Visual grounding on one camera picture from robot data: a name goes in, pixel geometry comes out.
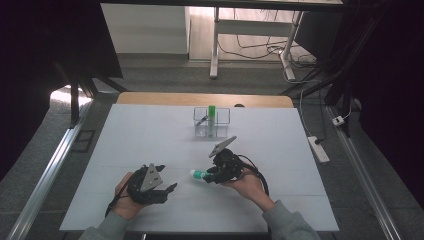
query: hand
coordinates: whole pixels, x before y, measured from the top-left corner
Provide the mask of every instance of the hand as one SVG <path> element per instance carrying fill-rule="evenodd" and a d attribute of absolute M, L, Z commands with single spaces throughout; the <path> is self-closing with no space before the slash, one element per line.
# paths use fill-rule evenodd
<path fill-rule="evenodd" d="M 125 175 L 125 177 L 121 180 L 121 182 L 115 187 L 115 195 L 119 193 L 128 179 L 132 176 L 132 172 L 129 172 Z M 116 205 L 112 208 L 112 211 L 126 220 L 133 219 L 137 213 L 147 207 L 148 205 L 142 205 L 134 202 L 130 196 L 128 195 L 127 188 L 122 192 L 121 198 L 118 200 Z"/>
<path fill-rule="evenodd" d="M 274 201 L 265 194 L 261 180 L 247 168 L 243 169 L 243 174 L 239 179 L 222 183 L 222 185 L 233 188 L 242 197 L 254 202 L 264 212 L 275 205 Z"/>

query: metal frame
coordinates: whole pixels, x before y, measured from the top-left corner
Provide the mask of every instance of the metal frame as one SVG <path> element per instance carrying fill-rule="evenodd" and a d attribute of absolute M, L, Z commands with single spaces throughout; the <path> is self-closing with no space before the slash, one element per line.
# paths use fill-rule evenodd
<path fill-rule="evenodd" d="M 19 215 L 18 220 L 15 222 L 15 225 L 10 231 L 7 240 L 25 239 L 27 236 L 35 218 L 37 217 L 38 212 L 41 209 L 41 206 L 44 203 L 44 200 L 47 197 L 47 194 L 50 191 L 51 186 L 54 183 L 54 180 L 56 179 L 57 174 L 59 173 L 59 170 L 70 150 L 72 143 L 77 137 L 78 132 L 81 130 L 81 126 L 85 121 L 85 115 L 88 109 L 91 107 L 91 103 L 92 102 L 89 102 L 81 107 L 79 121 L 74 128 L 69 128 L 65 132 L 65 135 L 56 148 L 56 151 L 50 159 L 49 164 L 44 170 L 43 175 L 38 181 L 37 186 L 34 188 L 34 191 L 25 204 L 25 207 Z"/>
<path fill-rule="evenodd" d="M 377 0 L 372 4 L 361 4 L 363 10 L 372 10 L 382 5 L 386 0 Z M 197 7 L 222 7 L 222 8 L 250 8 L 292 11 L 317 11 L 317 12 L 355 12 L 357 6 L 345 4 L 322 4 L 313 1 L 290 2 L 275 0 L 102 0 L 102 3 L 162 5 L 162 6 L 197 6 Z"/>
<path fill-rule="evenodd" d="M 293 70 L 288 60 L 290 48 L 299 26 L 302 12 L 299 12 L 293 23 L 289 22 L 262 22 L 262 21 L 246 21 L 246 20 L 220 20 L 219 7 L 215 9 L 214 17 L 214 33 L 213 46 L 211 56 L 210 78 L 218 77 L 218 35 L 251 35 L 251 36 L 274 36 L 287 37 L 287 44 L 283 52 L 279 54 L 281 62 L 284 66 L 289 81 L 295 80 Z"/>
<path fill-rule="evenodd" d="M 333 113 L 333 110 L 330 107 L 326 107 L 328 116 L 330 119 L 336 117 Z M 393 221 L 392 216 L 387 210 L 386 204 L 383 199 L 381 199 L 380 194 L 378 193 L 377 188 L 374 185 L 374 182 L 369 175 L 365 164 L 363 163 L 361 156 L 356 150 L 355 145 L 352 140 L 344 134 L 344 131 L 341 128 L 336 128 L 337 134 L 343 147 L 346 150 L 346 153 L 352 163 L 352 167 L 355 170 L 355 173 L 359 179 L 359 182 L 364 189 L 364 192 L 370 202 L 371 207 L 374 209 L 377 219 L 380 222 L 381 228 L 386 235 L 387 239 L 390 240 L 400 240 L 399 230 L 396 227 L 396 224 Z"/>

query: aluminum rail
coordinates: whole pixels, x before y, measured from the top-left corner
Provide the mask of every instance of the aluminum rail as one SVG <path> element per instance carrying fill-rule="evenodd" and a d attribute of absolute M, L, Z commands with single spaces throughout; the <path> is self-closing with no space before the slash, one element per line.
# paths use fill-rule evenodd
<path fill-rule="evenodd" d="M 44 200 L 47 197 L 47 194 L 50 191 L 51 186 L 54 183 L 54 180 L 56 179 L 57 174 L 59 173 L 59 170 L 73 141 L 81 129 L 81 126 L 85 120 L 85 115 L 90 108 L 91 103 L 92 101 L 81 107 L 80 119 L 77 125 L 75 128 L 68 129 L 65 132 L 65 135 L 63 136 L 46 169 L 44 170 L 43 175 L 38 181 L 37 186 L 34 188 L 34 191 L 25 204 L 25 207 L 19 215 L 18 220 L 15 222 L 15 225 L 10 231 L 7 240 L 25 239 L 27 236 L 35 218 L 37 217 L 38 212 L 41 209 L 41 206 L 44 203 Z"/>
<path fill-rule="evenodd" d="M 326 109 L 331 119 L 336 117 L 330 107 L 327 107 Z M 387 210 L 386 204 L 384 203 L 383 199 L 381 199 L 377 188 L 375 187 L 358 151 L 356 150 L 355 145 L 350 138 L 346 137 L 342 129 L 336 128 L 336 131 L 340 141 L 343 144 L 343 147 L 349 156 L 359 182 L 361 183 L 362 188 L 367 195 L 371 207 L 374 209 L 377 215 L 377 219 L 380 222 L 381 228 L 386 235 L 386 238 L 388 240 L 401 240 L 402 238 L 400 236 L 399 230 L 397 229 L 392 216 Z"/>
<path fill-rule="evenodd" d="M 100 0 L 100 3 L 137 4 L 162 6 L 192 6 L 192 7 L 221 7 L 249 8 L 270 10 L 317 11 L 317 12 L 346 12 L 357 11 L 358 8 L 369 11 L 383 6 L 388 0 L 376 0 L 373 3 L 351 5 L 339 3 L 319 3 L 307 1 L 275 1 L 275 0 Z"/>

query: white wall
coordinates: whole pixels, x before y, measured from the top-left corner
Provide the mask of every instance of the white wall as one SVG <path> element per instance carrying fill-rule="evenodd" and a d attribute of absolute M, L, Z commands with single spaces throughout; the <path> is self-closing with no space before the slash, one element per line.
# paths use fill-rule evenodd
<path fill-rule="evenodd" d="M 189 7 L 101 6 L 116 53 L 188 53 Z"/>

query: wrist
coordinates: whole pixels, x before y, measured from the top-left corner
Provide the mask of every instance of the wrist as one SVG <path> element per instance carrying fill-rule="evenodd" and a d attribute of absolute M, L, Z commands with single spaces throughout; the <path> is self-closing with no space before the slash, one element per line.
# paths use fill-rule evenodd
<path fill-rule="evenodd" d="M 262 192 L 251 199 L 263 212 L 266 212 L 275 206 L 274 201 Z"/>
<path fill-rule="evenodd" d="M 130 221 L 131 219 L 133 219 L 137 215 L 137 212 L 135 212 L 134 210 L 131 210 L 131 209 L 127 209 L 127 208 L 116 207 L 116 208 L 112 209 L 112 211 L 114 213 L 118 214 L 119 216 L 121 216 L 122 218 L 124 218 L 127 221 Z"/>

